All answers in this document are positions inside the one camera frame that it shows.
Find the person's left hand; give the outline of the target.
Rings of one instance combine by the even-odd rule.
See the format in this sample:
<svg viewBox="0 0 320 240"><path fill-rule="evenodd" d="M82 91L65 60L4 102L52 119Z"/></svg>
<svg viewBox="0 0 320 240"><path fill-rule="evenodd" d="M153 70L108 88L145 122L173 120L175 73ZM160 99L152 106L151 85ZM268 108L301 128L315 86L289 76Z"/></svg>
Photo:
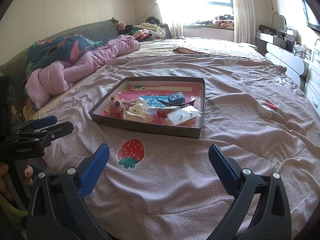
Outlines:
<svg viewBox="0 0 320 240"><path fill-rule="evenodd" d="M0 192L1 195L9 200L9 201L13 201L13 195L11 194L5 180L4 180L4 175L6 175L8 173L9 167L7 165L7 163L1 162L0 164L1 170L0 170ZM23 172L23 184L25 186L31 186L33 184L33 179L31 178L31 176L33 175L34 171L33 168L28 165L24 172Z"/></svg>

